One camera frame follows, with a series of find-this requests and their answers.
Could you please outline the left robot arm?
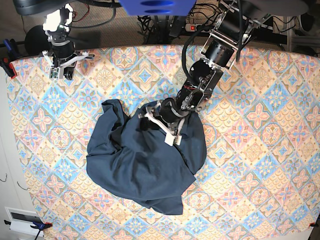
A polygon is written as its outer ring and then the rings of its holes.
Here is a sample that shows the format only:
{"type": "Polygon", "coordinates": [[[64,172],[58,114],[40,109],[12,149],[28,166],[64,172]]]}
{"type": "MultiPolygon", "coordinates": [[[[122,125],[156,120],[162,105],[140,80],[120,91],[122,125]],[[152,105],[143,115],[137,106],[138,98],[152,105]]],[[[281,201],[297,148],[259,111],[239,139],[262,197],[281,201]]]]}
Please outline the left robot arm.
{"type": "Polygon", "coordinates": [[[230,68],[228,62],[232,56],[239,61],[254,29],[271,16],[305,14],[315,1],[227,0],[225,3],[227,6],[217,20],[211,25],[200,26],[184,44],[181,60],[186,81],[177,96],[160,100],[138,115],[143,131],[162,129],[174,137],[178,136],[188,115],[205,108],[224,69],[230,68]],[[208,31],[209,38],[201,50],[200,59],[187,69],[187,48],[201,31],[208,31]]]}

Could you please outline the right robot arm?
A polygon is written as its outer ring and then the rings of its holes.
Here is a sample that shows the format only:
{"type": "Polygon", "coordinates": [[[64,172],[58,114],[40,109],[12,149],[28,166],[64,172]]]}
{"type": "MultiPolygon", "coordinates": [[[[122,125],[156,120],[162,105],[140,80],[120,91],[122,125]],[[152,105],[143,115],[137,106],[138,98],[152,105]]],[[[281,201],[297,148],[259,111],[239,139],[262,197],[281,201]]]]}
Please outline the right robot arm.
{"type": "Polygon", "coordinates": [[[69,36],[74,10],[66,0],[14,0],[13,4],[21,16],[46,15],[42,31],[49,49],[43,50],[42,55],[49,64],[50,79],[71,81],[77,62],[95,57],[87,51],[75,50],[75,39],[69,36]]]}

